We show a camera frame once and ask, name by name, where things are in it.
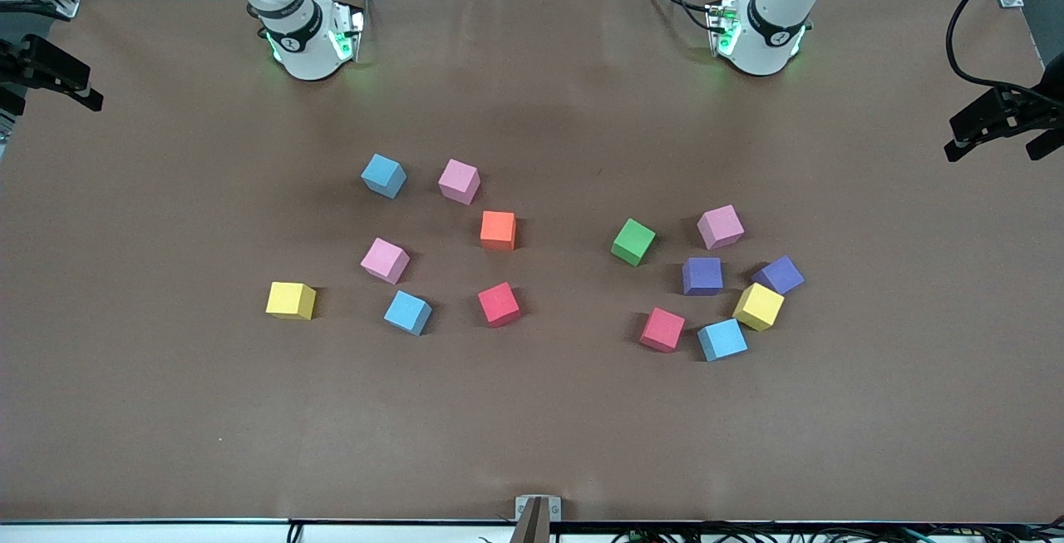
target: brown table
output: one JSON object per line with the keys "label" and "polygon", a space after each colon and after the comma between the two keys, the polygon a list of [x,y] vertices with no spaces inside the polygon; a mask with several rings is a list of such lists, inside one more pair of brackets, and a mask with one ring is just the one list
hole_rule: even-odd
{"label": "brown table", "polygon": [[[299,83],[240,0],[89,0],[53,42],[92,114],[34,93],[3,187],[0,517],[1045,521],[1064,506],[1064,155],[946,163],[958,0],[821,0],[775,78],[651,0],[379,0],[365,66]],[[974,0],[963,65],[1031,84],[1021,13]],[[405,165],[395,201],[359,172]],[[472,207],[438,195],[479,165]],[[732,203],[729,290],[679,294]],[[519,249],[478,246],[485,209]],[[609,253],[628,217],[646,264]],[[410,248],[401,287],[359,267]],[[728,316],[791,254],[808,282],[749,352],[635,339]],[[319,317],[264,314],[270,281]],[[493,330],[475,294],[509,280]]]}

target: light purple cube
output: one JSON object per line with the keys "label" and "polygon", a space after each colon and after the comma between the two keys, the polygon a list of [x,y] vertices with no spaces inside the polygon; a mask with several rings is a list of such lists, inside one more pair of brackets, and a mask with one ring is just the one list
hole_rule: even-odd
{"label": "light purple cube", "polygon": [[698,231],[702,233],[706,250],[734,244],[745,233],[743,224],[738,223],[735,208],[731,204],[703,214],[702,218],[698,219]]}
{"label": "light purple cube", "polygon": [[454,159],[447,162],[447,168],[439,178],[439,191],[446,198],[455,199],[468,207],[478,187],[480,187],[480,174],[477,172],[477,167]]}
{"label": "light purple cube", "polygon": [[362,267],[369,275],[395,285],[399,283],[409,262],[410,256],[402,248],[378,237],[369,247],[366,258],[362,259]]}

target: cube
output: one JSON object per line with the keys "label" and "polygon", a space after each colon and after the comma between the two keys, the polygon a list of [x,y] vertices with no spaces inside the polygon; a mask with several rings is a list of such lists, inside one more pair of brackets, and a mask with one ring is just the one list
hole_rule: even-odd
{"label": "cube", "polygon": [[399,277],[409,263],[410,254],[406,251],[378,237],[373,240],[361,264],[369,275],[395,285],[399,283]]}
{"label": "cube", "polygon": [[381,157],[380,153],[373,153],[369,165],[362,171],[362,180],[366,182],[366,187],[377,194],[395,198],[399,194],[399,188],[406,182],[406,172],[399,163]]}
{"label": "cube", "polygon": [[735,208],[731,204],[703,214],[702,218],[698,219],[698,231],[702,233],[706,250],[734,244],[745,233],[743,224],[738,223]]}
{"label": "cube", "polygon": [[791,257],[783,256],[753,275],[753,282],[761,283],[777,294],[786,294],[805,282]]}
{"label": "cube", "polygon": [[632,266],[639,266],[639,263],[643,262],[643,256],[646,256],[650,248],[651,241],[654,241],[654,232],[643,227],[635,219],[628,219],[625,227],[620,228],[620,233],[617,233],[613,241],[611,252]]}
{"label": "cube", "polygon": [[746,338],[734,318],[700,328],[698,341],[709,362],[746,350]]}
{"label": "cube", "polygon": [[317,292],[302,283],[275,281],[269,286],[266,313],[278,318],[309,320],[314,316],[314,299],[316,297]]}
{"label": "cube", "polygon": [[680,342],[681,332],[683,332],[682,316],[654,308],[653,312],[650,312],[646,327],[643,327],[639,343],[658,351],[674,352],[677,343]]}
{"label": "cube", "polygon": [[455,199],[469,205],[480,187],[480,174],[473,165],[467,165],[451,159],[447,162],[444,175],[439,178],[439,191],[445,198]]}
{"label": "cube", "polygon": [[480,245],[488,250],[513,250],[517,244],[517,216],[484,211],[480,224]]}
{"label": "cube", "polygon": [[782,306],[781,294],[772,292],[761,283],[754,283],[743,292],[732,316],[754,331],[764,331],[776,323],[776,316]]}
{"label": "cube", "polygon": [[384,312],[384,320],[408,333],[420,335],[425,324],[429,323],[430,314],[432,307],[428,302],[399,290],[392,299],[392,306]]}
{"label": "cube", "polygon": [[521,309],[517,307],[517,298],[514,297],[510,283],[502,282],[491,290],[483,290],[477,297],[480,298],[480,307],[484,309],[488,327],[502,327],[521,316]]}
{"label": "cube", "polygon": [[720,259],[687,259],[681,273],[684,296],[716,296],[725,289]]}

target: blue cube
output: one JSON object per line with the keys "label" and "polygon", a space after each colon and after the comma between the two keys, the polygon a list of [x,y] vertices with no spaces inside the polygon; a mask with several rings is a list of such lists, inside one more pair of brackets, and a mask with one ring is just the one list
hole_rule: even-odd
{"label": "blue cube", "polygon": [[683,263],[684,296],[716,296],[724,289],[720,259],[687,259]]}
{"label": "blue cube", "polygon": [[398,328],[402,328],[408,333],[420,335],[425,324],[429,323],[429,315],[432,314],[432,307],[421,298],[416,298],[399,290],[388,311],[384,312],[384,320]]}
{"label": "blue cube", "polygon": [[754,274],[753,282],[761,283],[782,296],[804,283],[805,278],[798,273],[798,267],[791,262],[791,257],[783,257]]}
{"label": "blue cube", "polygon": [[406,183],[406,171],[402,170],[402,165],[399,163],[381,157],[380,153],[373,153],[369,165],[366,165],[366,170],[362,171],[362,180],[369,190],[381,196],[395,198],[396,194],[399,194],[399,187]]}
{"label": "blue cube", "polygon": [[734,318],[700,328],[698,341],[709,362],[746,350],[746,338]]}

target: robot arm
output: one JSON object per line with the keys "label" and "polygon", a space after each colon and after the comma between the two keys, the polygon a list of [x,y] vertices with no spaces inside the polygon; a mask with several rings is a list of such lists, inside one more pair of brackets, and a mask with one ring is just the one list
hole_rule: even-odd
{"label": "robot arm", "polygon": [[299,80],[321,80],[355,59],[363,13],[332,0],[248,0],[266,28],[266,39],[285,70]]}
{"label": "robot arm", "polygon": [[816,0],[725,0],[709,12],[714,53],[752,76],[770,76],[798,53]]}

